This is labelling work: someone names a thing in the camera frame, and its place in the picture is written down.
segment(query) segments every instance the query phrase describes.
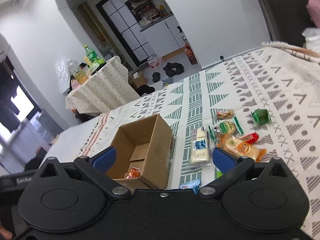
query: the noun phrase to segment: gray floor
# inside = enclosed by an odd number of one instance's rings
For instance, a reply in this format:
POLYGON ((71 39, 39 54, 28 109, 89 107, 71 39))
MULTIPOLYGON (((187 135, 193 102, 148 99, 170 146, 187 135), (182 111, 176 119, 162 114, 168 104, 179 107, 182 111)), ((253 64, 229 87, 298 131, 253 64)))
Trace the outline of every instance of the gray floor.
MULTIPOLYGON (((143 74, 144 74, 144 77, 148 81, 148 86, 150 86, 150 85, 154 84, 154 82, 152 81, 152 74, 154 72, 159 72, 160 73, 160 80, 162 81, 162 86, 164 86, 165 84, 171 84, 171 83, 177 82, 183 78, 186 78, 188 76, 196 74, 201 70, 202 69, 198 64, 191 65, 187 55, 184 52, 182 52, 174 57, 169 58, 167 61, 164 62, 164 64, 161 67, 158 67, 158 68, 148 67, 148 68, 146 68, 145 70, 143 70, 143 74), (174 75, 173 77, 169 78, 165 74, 165 71, 162 69, 168 62, 181 63, 184 67, 184 73, 179 74, 179 75, 174 75)), ((159 90, 162 88, 161 82, 157 82, 153 86, 155 87, 156 90, 159 90)))

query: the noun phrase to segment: small table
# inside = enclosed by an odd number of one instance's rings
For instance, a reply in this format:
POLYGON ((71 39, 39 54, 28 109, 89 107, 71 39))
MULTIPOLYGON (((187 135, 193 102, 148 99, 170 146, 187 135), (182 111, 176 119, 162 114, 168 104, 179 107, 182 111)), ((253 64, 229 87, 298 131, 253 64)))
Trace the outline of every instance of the small table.
POLYGON ((106 113, 138 98, 128 84, 128 69, 115 56, 68 94, 66 108, 77 109, 80 114, 106 113))

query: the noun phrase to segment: hand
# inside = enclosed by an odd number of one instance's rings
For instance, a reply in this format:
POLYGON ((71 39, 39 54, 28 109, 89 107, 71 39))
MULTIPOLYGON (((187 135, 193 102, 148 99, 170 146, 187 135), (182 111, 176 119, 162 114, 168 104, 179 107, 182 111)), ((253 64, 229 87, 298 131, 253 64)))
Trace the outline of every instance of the hand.
POLYGON ((0 225, 0 235, 2 235, 6 240, 12 239, 12 233, 0 225))

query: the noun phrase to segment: kitchen counter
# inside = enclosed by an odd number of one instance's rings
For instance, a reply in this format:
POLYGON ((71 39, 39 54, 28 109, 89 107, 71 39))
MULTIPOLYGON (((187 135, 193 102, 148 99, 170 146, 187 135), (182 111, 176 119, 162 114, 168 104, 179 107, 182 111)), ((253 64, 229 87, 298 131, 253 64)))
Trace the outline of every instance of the kitchen counter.
POLYGON ((151 26, 153 26, 153 25, 155 25, 155 24, 157 24, 157 23, 159 23, 159 22, 161 22, 161 21, 169 18, 169 17, 172 16, 172 15, 173 15, 173 13, 170 13, 169 15, 164 16, 164 17, 162 17, 161 19, 158 19, 158 20, 156 20, 156 21, 154 21, 154 22, 152 22, 152 23, 150 23, 150 24, 148 24, 148 25, 146 25, 146 26, 143 26, 143 27, 141 28, 140 32, 145 31, 146 29, 150 28, 151 26))

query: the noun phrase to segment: small cardboard box on floor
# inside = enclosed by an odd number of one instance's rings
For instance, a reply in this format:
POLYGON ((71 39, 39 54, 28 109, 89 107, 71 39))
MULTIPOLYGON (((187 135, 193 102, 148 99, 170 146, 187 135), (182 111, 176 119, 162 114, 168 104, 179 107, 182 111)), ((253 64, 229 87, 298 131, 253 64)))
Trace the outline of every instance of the small cardboard box on floor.
POLYGON ((171 141, 172 130, 159 114, 120 126, 110 145, 116 162, 106 175, 131 190, 166 188, 171 141), (140 168, 141 175, 126 179, 132 167, 140 168))

